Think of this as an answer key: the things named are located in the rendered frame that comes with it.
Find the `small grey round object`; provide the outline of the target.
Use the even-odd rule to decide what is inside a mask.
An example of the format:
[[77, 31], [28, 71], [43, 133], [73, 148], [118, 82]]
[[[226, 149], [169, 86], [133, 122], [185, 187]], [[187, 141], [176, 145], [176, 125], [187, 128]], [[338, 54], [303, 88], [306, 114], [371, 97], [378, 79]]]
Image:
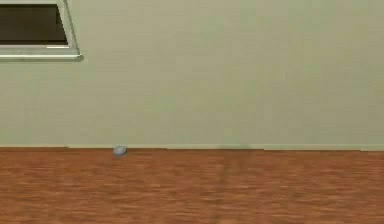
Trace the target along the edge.
[[119, 145], [113, 148], [113, 154], [116, 157], [123, 157], [127, 154], [127, 152], [128, 152], [128, 149], [124, 145]]

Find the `white framed window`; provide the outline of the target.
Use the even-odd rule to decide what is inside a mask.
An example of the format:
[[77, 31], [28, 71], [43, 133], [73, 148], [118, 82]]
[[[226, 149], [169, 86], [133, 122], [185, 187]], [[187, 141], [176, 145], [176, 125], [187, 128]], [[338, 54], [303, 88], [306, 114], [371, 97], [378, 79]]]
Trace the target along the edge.
[[68, 0], [0, 0], [1, 61], [79, 61]]

